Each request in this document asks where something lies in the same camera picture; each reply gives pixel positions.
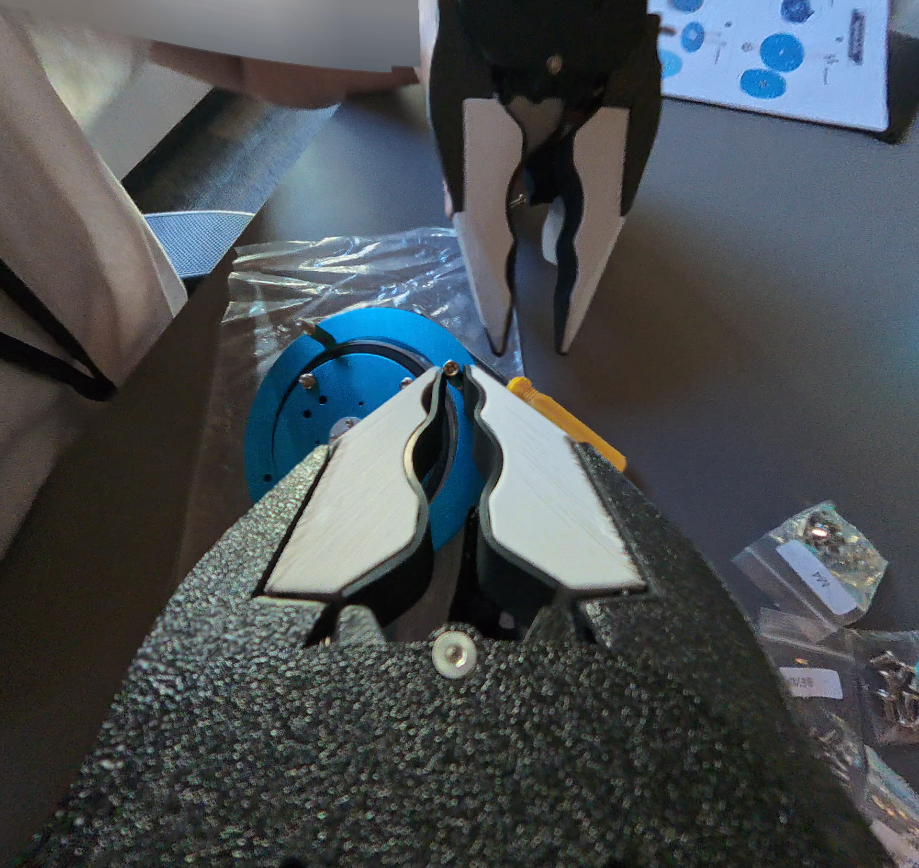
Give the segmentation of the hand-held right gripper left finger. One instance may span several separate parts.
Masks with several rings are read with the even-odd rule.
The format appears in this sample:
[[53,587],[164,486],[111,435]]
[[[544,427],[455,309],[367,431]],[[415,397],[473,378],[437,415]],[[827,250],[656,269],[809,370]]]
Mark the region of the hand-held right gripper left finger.
[[264,586],[294,599],[419,599],[434,551],[430,500],[445,466],[439,367],[341,436]]

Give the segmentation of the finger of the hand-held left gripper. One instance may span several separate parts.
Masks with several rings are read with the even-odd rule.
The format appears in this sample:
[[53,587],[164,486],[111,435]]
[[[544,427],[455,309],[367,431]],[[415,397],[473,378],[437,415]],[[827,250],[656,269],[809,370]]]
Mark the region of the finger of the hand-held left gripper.
[[622,229],[628,112],[601,106],[560,144],[555,157],[559,218],[553,298],[555,348],[570,350]]
[[506,348],[513,292],[508,280],[516,240],[509,195],[521,165],[524,135],[495,98],[469,98],[462,107],[463,196],[454,207],[457,232],[473,298],[495,354]]

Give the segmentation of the person's beige shirt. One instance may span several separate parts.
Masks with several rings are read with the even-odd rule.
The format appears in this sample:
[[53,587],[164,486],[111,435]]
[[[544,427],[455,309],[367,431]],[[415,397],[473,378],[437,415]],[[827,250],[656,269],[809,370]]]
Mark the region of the person's beige shirt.
[[[2,271],[25,283],[116,390],[187,302],[141,211],[86,136],[149,51],[142,39],[2,8]],[[1,316],[2,349],[15,339],[92,380],[3,285]],[[2,559],[98,408],[72,384],[2,357]]]

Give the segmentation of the black mesh office chair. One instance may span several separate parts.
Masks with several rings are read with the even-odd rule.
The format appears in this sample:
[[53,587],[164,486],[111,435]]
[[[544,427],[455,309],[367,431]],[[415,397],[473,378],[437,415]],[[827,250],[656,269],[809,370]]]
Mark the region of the black mesh office chair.
[[144,219],[185,281],[214,270],[255,216],[247,211],[191,209],[149,213]]

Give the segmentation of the grey desk with wooden edge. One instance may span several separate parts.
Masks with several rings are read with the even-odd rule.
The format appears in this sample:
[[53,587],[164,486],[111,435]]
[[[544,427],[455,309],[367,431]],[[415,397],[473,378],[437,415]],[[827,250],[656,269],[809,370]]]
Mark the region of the grey desk with wooden edge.
[[[836,501],[889,560],[867,625],[917,628],[917,130],[866,135],[666,101],[635,206],[568,356],[522,226],[539,389],[628,458],[719,567]],[[186,565],[227,303],[204,281],[65,456],[2,559],[2,866],[73,781]]]

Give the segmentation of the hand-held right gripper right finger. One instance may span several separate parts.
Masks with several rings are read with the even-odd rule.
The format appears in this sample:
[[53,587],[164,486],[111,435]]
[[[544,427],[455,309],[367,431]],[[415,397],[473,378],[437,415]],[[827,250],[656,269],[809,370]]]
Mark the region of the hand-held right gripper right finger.
[[553,420],[476,366],[463,372],[485,478],[477,573],[489,596],[612,596],[647,588],[576,452]]

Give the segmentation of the assembly instruction sheet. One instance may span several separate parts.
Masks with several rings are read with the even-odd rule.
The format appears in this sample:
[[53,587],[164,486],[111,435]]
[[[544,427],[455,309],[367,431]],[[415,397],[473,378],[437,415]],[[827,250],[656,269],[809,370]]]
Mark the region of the assembly instruction sheet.
[[889,0],[648,0],[662,94],[881,132]]

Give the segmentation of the blue round metal turntable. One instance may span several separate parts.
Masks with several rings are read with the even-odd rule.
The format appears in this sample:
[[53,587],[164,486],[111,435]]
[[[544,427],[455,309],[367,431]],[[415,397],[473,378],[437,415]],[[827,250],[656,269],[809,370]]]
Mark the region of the blue round metal turntable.
[[[245,438],[249,492],[259,502],[314,449],[336,446],[385,402],[432,367],[471,355],[437,323],[410,311],[348,311],[320,325],[337,345],[301,335],[274,363],[255,397]],[[482,494],[464,398],[446,379],[445,466],[430,500],[436,554],[463,533]]]

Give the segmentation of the yellow-handled screwdriver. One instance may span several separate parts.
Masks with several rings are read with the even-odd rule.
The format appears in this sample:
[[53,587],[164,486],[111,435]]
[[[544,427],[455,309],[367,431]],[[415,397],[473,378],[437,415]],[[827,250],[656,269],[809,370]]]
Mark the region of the yellow-handled screwdriver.
[[620,473],[628,468],[626,457],[610,443],[568,412],[560,403],[534,388],[525,377],[512,378],[506,389],[530,405],[542,417],[562,429],[577,444],[590,445]]

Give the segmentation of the pile of small hardware bags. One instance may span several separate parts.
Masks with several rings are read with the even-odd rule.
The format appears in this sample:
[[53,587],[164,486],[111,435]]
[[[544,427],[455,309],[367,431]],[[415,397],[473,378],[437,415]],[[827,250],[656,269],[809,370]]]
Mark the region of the pile of small hardware bags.
[[880,755],[917,753],[917,631],[859,631],[887,560],[832,502],[733,560],[729,590],[784,681],[820,758],[896,866],[917,866],[917,789]]

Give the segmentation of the person's left forearm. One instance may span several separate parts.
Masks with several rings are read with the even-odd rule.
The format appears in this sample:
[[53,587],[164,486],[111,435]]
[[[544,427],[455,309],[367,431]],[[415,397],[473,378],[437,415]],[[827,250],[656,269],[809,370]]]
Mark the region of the person's left forearm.
[[151,60],[226,92],[294,109],[322,109],[351,96],[398,90],[419,83],[420,70],[342,70],[214,53],[154,42]]

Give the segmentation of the clear plastic bag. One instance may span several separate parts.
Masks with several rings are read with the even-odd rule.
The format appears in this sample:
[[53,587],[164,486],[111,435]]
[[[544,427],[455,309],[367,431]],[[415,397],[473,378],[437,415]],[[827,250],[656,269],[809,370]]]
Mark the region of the clear plastic bag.
[[239,248],[217,331],[183,533],[184,571],[256,501],[245,472],[248,415],[265,375],[302,335],[302,322],[324,323],[368,308],[423,315],[501,380],[527,375],[516,321],[504,353],[492,352],[452,230],[421,228]]

